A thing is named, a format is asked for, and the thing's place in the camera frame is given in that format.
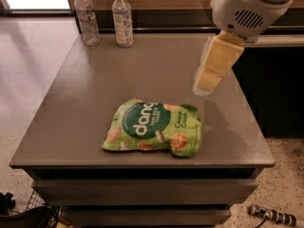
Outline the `white gripper with vent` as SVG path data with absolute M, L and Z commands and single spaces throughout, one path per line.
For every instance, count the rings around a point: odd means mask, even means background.
M 244 51 L 243 39 L 257 37 L 279 19 L 293 0 L 212 0 L 212 17 L 220 29 L 201 53 L 193 92 L 209 95 Z

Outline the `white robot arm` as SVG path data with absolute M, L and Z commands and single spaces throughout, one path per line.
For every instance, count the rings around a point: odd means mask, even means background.
M 193 92 L 207 96 L 236 63 L 246 41 L 255 41 L 279 19 L 293 0 L 212 0 L 212 18 L 220 33 L 207 39 Z

